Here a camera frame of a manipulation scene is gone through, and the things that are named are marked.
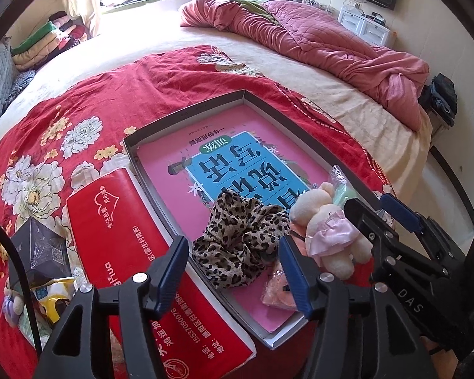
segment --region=white cabinet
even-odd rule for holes
[[[393,48],[397,35],[389,28],[384,27],[365,16],[342,8],[337,20],[344,28],[360,36],[369,44]]]

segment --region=wall outlet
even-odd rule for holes
[[[352,8],[356,8],[356,9],[359,9],[360,8],[360,3],[357,3],[356,1],[354,0],[346,0],[344,2],[344,5],[346,7],[352,7]]]

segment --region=stuffed teddy bear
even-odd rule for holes
[[[3,294],[5,297],[2,303],[2,313],[10,327],[15,328],[18,326],[19,317],[23,313],[25,303],[19,293],[10,289],[9,279],[5,283]]]
[[[372,257],[373,245],[346,219],[342,208],[332,203],[334,194],[329,182],[301,194],[289,219],[306,229],[307,255],[340,280],[347,280],[355,270],[351,255],[365,264]]]

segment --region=leopard print scrunchie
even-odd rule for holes
[[[192,256],[216,288],[249,285],[277,257],[279,239],[289,233],[287,212],[264,206],[233,190],[222,192]]]

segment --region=stacked clothing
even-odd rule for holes
[[[21,71],[38,70],[61,52],[86,40],[86,29],[77,26],[64,11],[49,17],[49,21],[11,50],[16,68]]]

